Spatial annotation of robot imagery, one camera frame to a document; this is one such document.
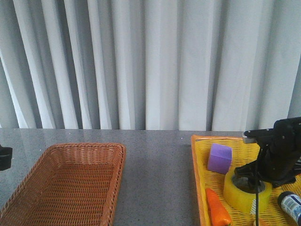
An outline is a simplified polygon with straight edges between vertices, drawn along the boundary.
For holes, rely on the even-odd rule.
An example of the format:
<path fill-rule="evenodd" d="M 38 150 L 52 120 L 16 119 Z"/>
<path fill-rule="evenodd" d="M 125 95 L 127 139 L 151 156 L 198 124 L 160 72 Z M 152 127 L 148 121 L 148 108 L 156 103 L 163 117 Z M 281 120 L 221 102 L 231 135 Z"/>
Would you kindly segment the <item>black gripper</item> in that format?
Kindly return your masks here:
<path fill-rule="evenodd" d="M 301 157 L 301 118 L 278 120 L 274 123 L 271 143 L 262 150 L 257 162 L 236 167 L 235 178 L 248 186 L 259 186 L 260 180 L 274 188 L 296 181 L 301 168 L 295 167 Z"/>
<path fill-rule="evenodd" d="M 13 148 L 0 146 L 0 171 L 11 168 Z"/>

